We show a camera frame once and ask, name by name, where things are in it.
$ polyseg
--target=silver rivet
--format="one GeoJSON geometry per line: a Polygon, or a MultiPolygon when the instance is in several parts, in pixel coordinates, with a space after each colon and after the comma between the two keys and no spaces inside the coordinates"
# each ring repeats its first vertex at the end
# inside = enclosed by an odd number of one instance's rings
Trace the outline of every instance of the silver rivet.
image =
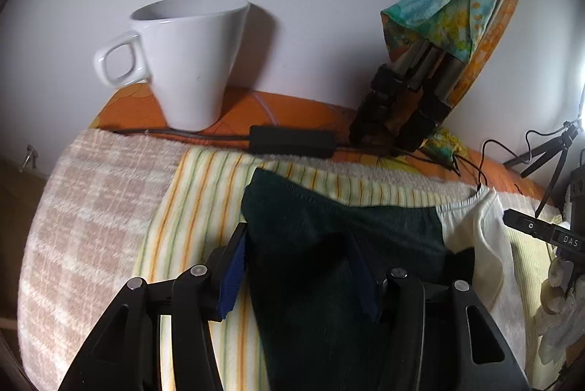
{"type": "Polygon", "coordinates": [[[142,285],[142,279],[140,277],[132,277],[126,282],[126,285],[130,290],[138,289],[142,285]]]}
{"type": "Polygon", "coordinates": [[[390,271],[390,274],[392,275],[392,277],[394,277],[394,279],[406,279],[406,277],[408,276],[408,272],[406,272],[406,269],[402,267],[394,267],[390,271]]]}
{"type": "Polygon", "coordinates": [[[191,275],[195,277],[204,276],[207,274],[207,267],[199,264],[197,266],[191,267],[191,275]]]}
{"type": "Polygon", "coordinates": [[[467,292],[469,290],[469,284],[464,280],[456,280],[454,286],[460,292],[467,292]]]}

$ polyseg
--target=tripod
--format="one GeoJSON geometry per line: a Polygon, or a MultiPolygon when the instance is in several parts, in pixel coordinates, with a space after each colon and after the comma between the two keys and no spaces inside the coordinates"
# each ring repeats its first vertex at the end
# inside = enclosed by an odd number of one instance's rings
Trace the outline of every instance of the tripod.
{"type": "Polygon", "coordinates": [[[542,197],[542,200],[540,201],[538,208],[536,208],[536,211],[534,212],[535,218],[539,217],[540,213],[542,212],[542,209],[545,207],[546,201],[548,201],[549,196],[551,196],[552,189],[554,188],[557,180],[559,179],[559,176],[561,175],[563,166],[565,166],[565,161],[567,160],[569,147],[573,144],[573,140],[575,140],[579,133],[578,128],[575,127],[574,123],[565,122],[563,125],[565,126],[566,130],[558,137],[548,140],[548,142],[545,142],[542,145],[533,148],[527,151],[526,153],[514,157],[511,160],[508,160],[504,163],[504,167],[511,168],[513,166],[516,166],[517,164],[525,163],[527,161],[530,161],[532,158],[542,155],[534,163],[529,165],[522,173],[520,173],[520,176],[522,178],[525,178],[531,173],[536,172],[536,170],[543,166],[543,164],[545,164],[549,160],[552,160],[552,158],[555,157],[555,155],[558,152],[561,153],[561,158],[559,158],[559,163],[557,163],[555,172],[552,174],[551,181],[546,187],[545,194],[542,197]]]}

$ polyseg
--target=yellow corduroy fabric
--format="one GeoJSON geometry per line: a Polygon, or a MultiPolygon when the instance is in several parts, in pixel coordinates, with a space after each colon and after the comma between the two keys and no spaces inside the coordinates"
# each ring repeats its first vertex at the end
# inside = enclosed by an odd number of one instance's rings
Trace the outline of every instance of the yellow corduroy fabric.
{"type": "MultiPolygon", "coordinates": [[[[204,262],[229,241],[244,218],[240,204],[256,168],[271,170],[305,188],[350,206],[429,207],[457,201],[436,192],[317,170],[289,161],[262,161],[246,153],[193,147],[148,229],[134,273],[149,283],[174,279],[204,262]]],[[[248,286],[244,282],[234,310],[221,323],[210,323],[219,374],[226,391],[268,389],[260,336],[248,286]]],[[[170,318],[161,323],[161,377],[174,389],[170,318]]]]}

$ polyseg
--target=cup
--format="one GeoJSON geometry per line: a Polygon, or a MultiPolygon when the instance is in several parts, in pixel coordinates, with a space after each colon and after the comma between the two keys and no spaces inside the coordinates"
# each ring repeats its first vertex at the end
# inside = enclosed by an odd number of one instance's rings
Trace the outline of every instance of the cup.
{"type": "Polygon", "coordinates": [[[170,127],[204,130],[219,119],[249,7],[245,0],[162,0],[143,6],[130,16],[131,31],[95,53],[98,78],[116,89],[147,80],[170,127]],[[112,77],[107,55],[125,44],[133,66],[112,77]]]}

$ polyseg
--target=dark green cloth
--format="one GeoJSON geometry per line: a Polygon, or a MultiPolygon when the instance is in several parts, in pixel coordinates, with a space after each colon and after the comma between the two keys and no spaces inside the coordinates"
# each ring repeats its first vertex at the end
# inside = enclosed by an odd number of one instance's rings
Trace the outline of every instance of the dark green cloth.
{"type": "Polygon", "coordinates": [[[455,270],[435,208],[347,207],[256,170],[245,190],[248,271],[272,391],[375,389],[388,324],[362,311],[343,235],[363,235],[387,266],[449,284],[455,270]]]}

